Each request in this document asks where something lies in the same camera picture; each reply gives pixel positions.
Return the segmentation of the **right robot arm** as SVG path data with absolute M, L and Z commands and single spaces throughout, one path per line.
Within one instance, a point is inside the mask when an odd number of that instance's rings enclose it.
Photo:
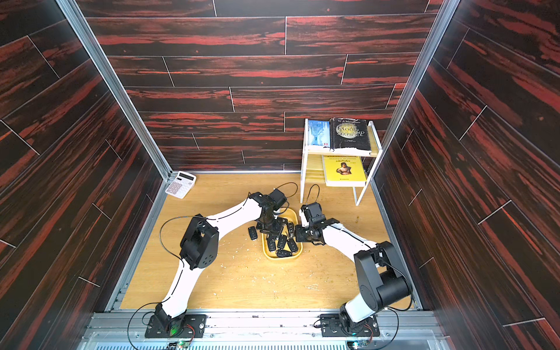
M 338 220 L 328 219 L 317 202 L 300 208 L 302 223 L 296 226 L 297 242 L 327 245 L 354 261 L 359 294 L 340 308 L 339 317 L 351 329 L 412 293 L 411 283 L 395 247 L 352 233 Z

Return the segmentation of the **black car key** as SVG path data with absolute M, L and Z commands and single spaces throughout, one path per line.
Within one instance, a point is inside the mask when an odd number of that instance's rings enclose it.
M 248 228 L 249 237 L 252 241 L 258 239 L 258 232 L 255 226 L 251 226 Z

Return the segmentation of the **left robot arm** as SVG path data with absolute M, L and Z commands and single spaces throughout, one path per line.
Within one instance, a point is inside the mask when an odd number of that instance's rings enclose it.
M 170 337 L 183 329 L 182 315 L 188 309 L 188 300 L 204 268 L 217 257 L 219 241 L 227 233 L 255 221 L 266 233 L 280 234 L 283 222 L 278 218 L 287 198 L 275 189 L 268 195 L 256 192 L 240 204 L 219 214 L 204 217 L 195 215 L 180 242 L 179 267 L 164 300 L 157 304 L 150 320 L 150 331 L 161 329 Z

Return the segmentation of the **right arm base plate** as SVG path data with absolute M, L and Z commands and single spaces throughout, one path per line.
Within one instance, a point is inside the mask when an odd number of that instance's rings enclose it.
M 321 314 L 313 324 L 321 330 L 323 337 L 378 337 L 379 326 L 376 318 L 370 316 L 362 321 L 353 322 L 340 314 Z

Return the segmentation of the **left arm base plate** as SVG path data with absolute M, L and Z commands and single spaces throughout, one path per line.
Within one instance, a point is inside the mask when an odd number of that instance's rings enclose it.
M 207 324 L 205 314 L 183 314 L 170 320 L 151 316 L 145 338 L 193 339 L 202 338 Z

